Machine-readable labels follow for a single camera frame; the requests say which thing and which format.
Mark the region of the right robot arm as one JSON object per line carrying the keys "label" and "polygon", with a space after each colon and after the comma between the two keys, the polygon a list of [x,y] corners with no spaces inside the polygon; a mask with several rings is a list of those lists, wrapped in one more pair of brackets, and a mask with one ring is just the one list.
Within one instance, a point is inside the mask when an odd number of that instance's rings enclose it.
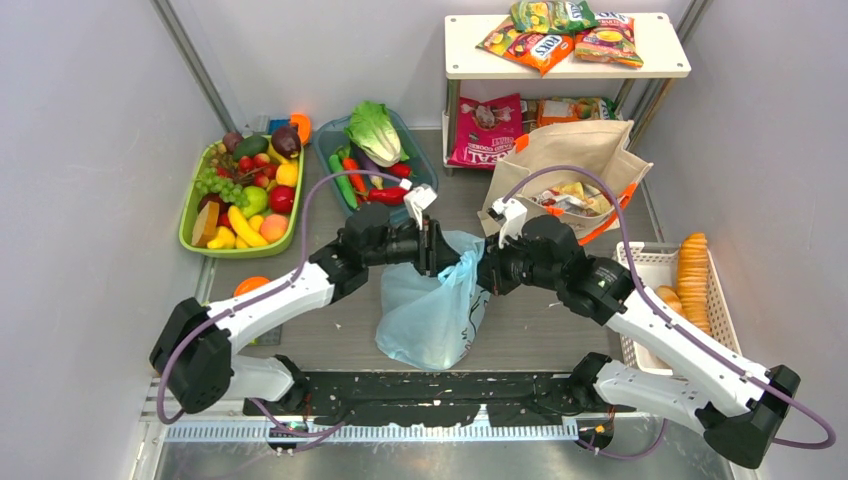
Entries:
{"label": "right robot arm", "polygon": [[529,220],[515,238],[488,236],[477,272],[494,295],[520,285],[553,291],[571,312],[653,350],[675,371],[651,374],[590,352],[568,378],[579,401],[663,417],[734,464],[761,465],[800,385],[793,370],[767,369],[718,343],[624,265],[586,254],[572,229],[551,216]]}

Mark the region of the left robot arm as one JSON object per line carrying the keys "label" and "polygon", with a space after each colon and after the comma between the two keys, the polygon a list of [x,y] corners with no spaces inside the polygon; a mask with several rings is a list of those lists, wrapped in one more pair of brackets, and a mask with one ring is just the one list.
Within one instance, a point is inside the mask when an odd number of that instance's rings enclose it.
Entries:
{"label": "left robot arm", "polygon": [[308,382],[287,357],[241,355],[262,334],[306,312],[354,293],[373,266],[408,264],[435,277],[458,264],[460,254],[428,215],[394,226],[387,207],[367,203],[347,218],[336,238],[293,272],[251,292],[203,306],[178,303],[150,354],[160,375],[157,413],[166,423],[171,393],[184,414],[202,412],[223,399],[255,399],[294,410],[305,402]]}

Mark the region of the light blue plastic bag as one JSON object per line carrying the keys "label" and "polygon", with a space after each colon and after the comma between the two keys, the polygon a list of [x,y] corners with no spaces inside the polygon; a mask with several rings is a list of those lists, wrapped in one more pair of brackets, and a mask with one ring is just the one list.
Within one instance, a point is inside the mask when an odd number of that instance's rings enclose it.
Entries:
{"label": "light blue plastic bag", "polygon": [[461,231],[445,233],[460,261],[435,277],[412,265],[387,267],[381,276],[382,318],[378,349],[412,367],[447,370],[471,350],[491,294],[477,284],[484,240]]}

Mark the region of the red white chips bag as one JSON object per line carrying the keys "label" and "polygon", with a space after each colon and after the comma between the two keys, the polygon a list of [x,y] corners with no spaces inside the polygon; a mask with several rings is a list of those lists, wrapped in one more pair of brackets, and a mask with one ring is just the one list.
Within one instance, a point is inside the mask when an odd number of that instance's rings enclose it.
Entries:
{"label": "red white chips bag", "polygon": [[571,214],[594,218],[613,210],[610,201],[599,189],[580,181],[550,187],[530,200],[554,216]]}

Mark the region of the beige canvas tote bag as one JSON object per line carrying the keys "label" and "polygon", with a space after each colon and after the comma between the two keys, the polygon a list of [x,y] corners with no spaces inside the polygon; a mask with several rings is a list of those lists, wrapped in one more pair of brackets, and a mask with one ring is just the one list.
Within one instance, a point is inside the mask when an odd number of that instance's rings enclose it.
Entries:
{"label": "beige canvas tote bag", "polygon": [[621,207],[653,165],[627,150],[631,121],[586,120],[539,127],[523,135],[509,153],[498,160],[478,218],[486,235],[500,229],[488,214],[493,202],[513,192],[527,209],[529,219],[551,214],[570,226],[582,245],[607,230],[619,227],[612,207],[591,216],[545,207],[533,201],[544,192],[580,182],[584,190],[598,191],[602,184],[615,194]]}

